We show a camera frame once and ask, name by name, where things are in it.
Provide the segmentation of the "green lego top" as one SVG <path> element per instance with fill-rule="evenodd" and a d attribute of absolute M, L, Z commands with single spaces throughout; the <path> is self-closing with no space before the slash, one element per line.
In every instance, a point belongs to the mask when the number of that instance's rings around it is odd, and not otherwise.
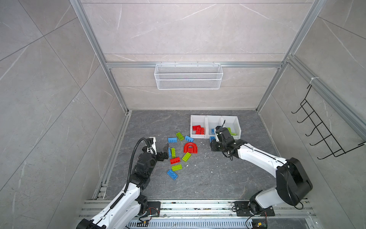
<path fill-rule="evenodd" d="M 178 138 L 180 141 L 183 141 L 183 140 L 185 139 L 185 137 L 184 137 L 180 132 L 176 133 L 176 136 L 177 136 L 177 138 Z"/>

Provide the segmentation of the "white three-compartment bin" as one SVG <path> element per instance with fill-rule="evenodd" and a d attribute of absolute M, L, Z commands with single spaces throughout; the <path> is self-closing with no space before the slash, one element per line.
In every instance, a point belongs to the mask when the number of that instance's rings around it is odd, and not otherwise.
<path fill-rule="evenodd" d="M 196 131 L 193 131 L 192 126 L 200 125 L 205 129 L 204 135 L 196 135 Z M 215 129 L 217 126 L 229 127 L 232 133 L 236 133 L 233 136 L 234 139 L 241 138 L 241 127 L 237 116 L 226 116 L 226 115 L 191 115 L 190 122 L 190 137 L 193 139 L 209 139 L 211 136 L 211 129 Z"/>

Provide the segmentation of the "red arch lego piece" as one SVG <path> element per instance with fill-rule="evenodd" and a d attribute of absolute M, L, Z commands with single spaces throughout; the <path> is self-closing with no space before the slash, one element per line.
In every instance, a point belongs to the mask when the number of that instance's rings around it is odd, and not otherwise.
<path fill-rule="evenodd" d="M 184 146 L 184 153 L 197 154 L 197 145 L 193 142 L 186 143 Z"/>

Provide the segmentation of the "red lego bottom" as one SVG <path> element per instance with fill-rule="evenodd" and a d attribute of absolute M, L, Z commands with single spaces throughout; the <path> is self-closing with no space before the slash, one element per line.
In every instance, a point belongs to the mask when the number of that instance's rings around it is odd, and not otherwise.
<path fill-rule="evenodd" d="M 201 134 L 201 128 L 200 127 L 198 127 L 197 129 L 196 129 L 196 133 L 195 133 L 196 135 L 200 135 Z"/>

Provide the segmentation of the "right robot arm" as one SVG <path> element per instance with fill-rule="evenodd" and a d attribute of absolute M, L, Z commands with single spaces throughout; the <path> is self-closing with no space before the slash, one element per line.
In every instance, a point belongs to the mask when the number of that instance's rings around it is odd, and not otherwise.
<path fill-rule="evenodd" d="M 212 151 L 222 152 L 226 158 L 236 157 L 258 166 L 276 179 L 275 187 L 259 191 L 250 198 L 248 208 L 254 215 L 282 203 L 296 207 L 313 189 L 313 184 L 298 159 L 277 157 L 242 139 L 236 140 L 226 127 L 215 128 L 215 140 L 211 141 L 210 146 Z"/>

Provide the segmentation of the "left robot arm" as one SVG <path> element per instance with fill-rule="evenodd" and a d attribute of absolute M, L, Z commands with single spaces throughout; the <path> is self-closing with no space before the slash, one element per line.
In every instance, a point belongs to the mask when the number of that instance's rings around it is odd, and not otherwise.
<path fill-rule="evenodd" d="M 123 229 L 136 216 L 148 209 L 147 197 L 142 194 L 158 161 L 169 159 L 169 144 L 156 150 L 156 138 L 140 138 L 133 148 L 127 181 L 119 194 L 91 220 L 82 219 L 77 229 Z"/>

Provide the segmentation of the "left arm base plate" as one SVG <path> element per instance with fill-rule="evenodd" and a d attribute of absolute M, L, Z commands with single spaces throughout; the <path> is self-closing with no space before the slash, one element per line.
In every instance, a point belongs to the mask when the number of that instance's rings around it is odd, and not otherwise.
<path fill-rule="evenodd" d="M 161 202 L 160 201 L 148 201 L 141 205 L 140 212 L 138 213 L 138 217 L 151 217 L 159 216 L 161 210 Z"/>

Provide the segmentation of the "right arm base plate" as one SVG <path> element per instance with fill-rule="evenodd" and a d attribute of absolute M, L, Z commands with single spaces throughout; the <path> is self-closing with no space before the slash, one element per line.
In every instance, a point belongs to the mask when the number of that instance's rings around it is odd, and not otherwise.
<path fill-rule="evenodd" d="M 259 207 L 250 201 L 235 201 L 231 211 L 235 212 L 238 217 L 249 217 L 254 215 L 259 216 L 275 216 L 273 207 L 270 206 L 266 209 Z"/>

